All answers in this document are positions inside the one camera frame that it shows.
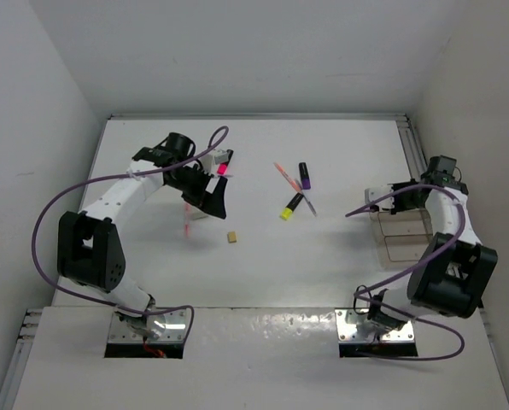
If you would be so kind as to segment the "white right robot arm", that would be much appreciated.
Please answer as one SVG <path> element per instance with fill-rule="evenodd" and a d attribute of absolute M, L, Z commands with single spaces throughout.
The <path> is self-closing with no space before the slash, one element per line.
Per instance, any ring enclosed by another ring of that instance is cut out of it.
<path fill-rule="evenodd" d="M 497 265 L 494 249 L 482 244 L 467 209 L 468 188 L 453 175 L 456 160 L 430 158 L 419 180 L 369 188 L 363 210 L 398 214 L 424 210 L 432 238 L 421 259 L 405 271 L 407 285 L 391 289 L 390 279 L 359 291 L 369 303 L 366 318 L 387 331 L 429 315 L 472 316 Z"/>

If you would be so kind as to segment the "yellow black highlighter marker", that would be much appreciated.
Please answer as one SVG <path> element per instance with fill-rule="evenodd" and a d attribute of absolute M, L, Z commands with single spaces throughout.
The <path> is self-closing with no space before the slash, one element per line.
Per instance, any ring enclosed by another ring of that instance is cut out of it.
<path fill-rule="evenodd" d="M 288 220 L 291 215 L 295 212 L 298 205 L 304 199 L 304 195 L 300 192 L 296 193 L 293 198 L 288 202 L 288 204 L 284 207 L 281 214 L 279 215 L 281 220 Z"/>

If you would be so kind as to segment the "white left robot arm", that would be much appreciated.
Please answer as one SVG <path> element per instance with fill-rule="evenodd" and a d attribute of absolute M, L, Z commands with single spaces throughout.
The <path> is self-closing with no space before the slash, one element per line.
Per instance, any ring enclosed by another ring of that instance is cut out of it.
<path fill-rule="evenodd" d="M 126 273 L 120 231 L 133 214 L 160 188 L 180 191 L 193 208 L 225 219 L 228 179 L 205 170 L 195 157 L 196 145 L 171 132 L 154 147 L 133 157 L 125 178 L 81 211 L 66 212 L 59 220 L 57 270 L 72 282 L 94 290 L 117 307 L 120 320 L 145 339 L 155 340 L 166 328 L 165 316 L 155 313 L 155 299 Z"/>

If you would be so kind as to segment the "pink black highlighter marker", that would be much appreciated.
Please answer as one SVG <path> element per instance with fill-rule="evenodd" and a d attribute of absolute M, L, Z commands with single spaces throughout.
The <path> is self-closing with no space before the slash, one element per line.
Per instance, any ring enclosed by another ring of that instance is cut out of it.
<path fill-rule="evenodd" d="M 233 157 L 234 151 L 232 149 L 228 149 L 227 150 L 227 154 L 228 154 L 227 159 L 224 162 L 220 163 L 219 166 L 218 166 L 217 174 L 219 176 L 225 176 L 226 175 L 226 172 L 227 172 L 227 169 L 228 169 L 228 167 L 230 165 L 231 158 Z"/>

